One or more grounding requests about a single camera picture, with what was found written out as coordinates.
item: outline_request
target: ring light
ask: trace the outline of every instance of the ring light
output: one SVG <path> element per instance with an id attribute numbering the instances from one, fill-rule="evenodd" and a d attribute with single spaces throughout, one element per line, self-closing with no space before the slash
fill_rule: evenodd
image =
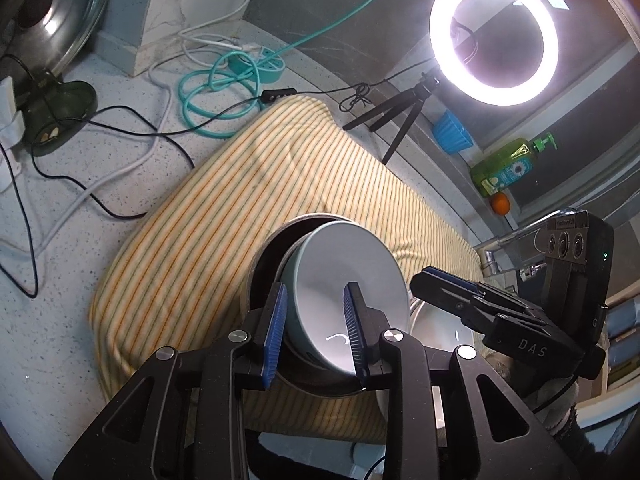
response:
<path id="1" fill-rule="evenodd" d="M 431 9 L 431 46 L 442 73 L 465 94 L 491 105 L 517 105 L 533 99 L 551 81 L 558 65 L 558 34 L 551 15 L 540 0 L 519 0 L 540 26 L 542 61 L 536 73 L 512 88 L 495 88 L 478 81 L 458 59 L 451 38 L 451 20 L 462 0 L 435 0 Z"/>

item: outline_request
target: bottle label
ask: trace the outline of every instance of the bottle label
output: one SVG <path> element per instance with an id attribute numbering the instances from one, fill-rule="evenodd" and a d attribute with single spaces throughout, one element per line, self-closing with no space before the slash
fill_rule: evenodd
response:
<path id="1" fill-rule="evenodd" d="M 533 165 L 526 157 L 512 162 L 501 171 L 492 174 L 492 176 L 484 179 L 481 184 L 489 195 L 496 194 L 501 189 L 510 186 L 517 180 L 520 180 L 529 171 L 533 169 Z"/>

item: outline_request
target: striped cloth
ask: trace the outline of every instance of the striped cloth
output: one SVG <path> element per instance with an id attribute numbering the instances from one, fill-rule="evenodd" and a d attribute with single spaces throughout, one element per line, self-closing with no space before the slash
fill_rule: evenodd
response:
<path id="1" fill-rule="evenodd" d="M 408 281 L 434 265 L 480 280 L 478 256 L 424 200 L 310 97 L 262 113 L 171 194 L 129 238 L 98 284 L 89 319 L 111 398 L 158 347 L 202 348 L 240 325 L 239 291 L 270 233 L 310 212 L 339 214 L 392 251 Z M 275 380 L 246 392 L 258 431 L 382 442 L 375 395 L 323 399 Z"/>

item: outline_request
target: faucet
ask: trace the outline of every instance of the faucet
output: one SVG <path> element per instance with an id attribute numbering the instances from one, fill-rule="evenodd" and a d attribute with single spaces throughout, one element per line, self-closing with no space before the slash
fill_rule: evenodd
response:
<path id="1" fill-rule="evenodd" d="M 495 260 L 495 251 L 505 248 L 507 245 L 515 242 L 516 240 L 521 240 L 527 235 L 530 235 L 532 232 L 540 229 L 547 220 L 553 218 L 555 216 L 563 216 L 563 215 L 572 215 L 575 213 L 575 209 L 572 207 L 565 207 L 564 209 L 558 209 L 549 213 L 546 216 L 543 216 L 541 219 L 532 222 L 531 224 L 521 227 L 520 229 L 516 229 L 511 233 L 508 233 L 504 236 L 498 236 L 495 238 L 491 238 L 480 245 L 474 247 L 474 250 L 480 256 L 480 268 L 482 270 L 482 275 L 485 277 L 495 276 L 500 273 L 500 269 L 498 268 L 498 262 Z"/>

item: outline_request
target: orange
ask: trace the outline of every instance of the orange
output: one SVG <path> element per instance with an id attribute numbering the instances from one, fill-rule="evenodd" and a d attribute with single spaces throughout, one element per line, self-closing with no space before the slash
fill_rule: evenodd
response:
<path id="1" fill-rule="evenodd" d="M 501 191 L 493 195 L 490 201 L 492 209 L 500 216 L 505 216 L 511 209 L 509 198 Z"/>

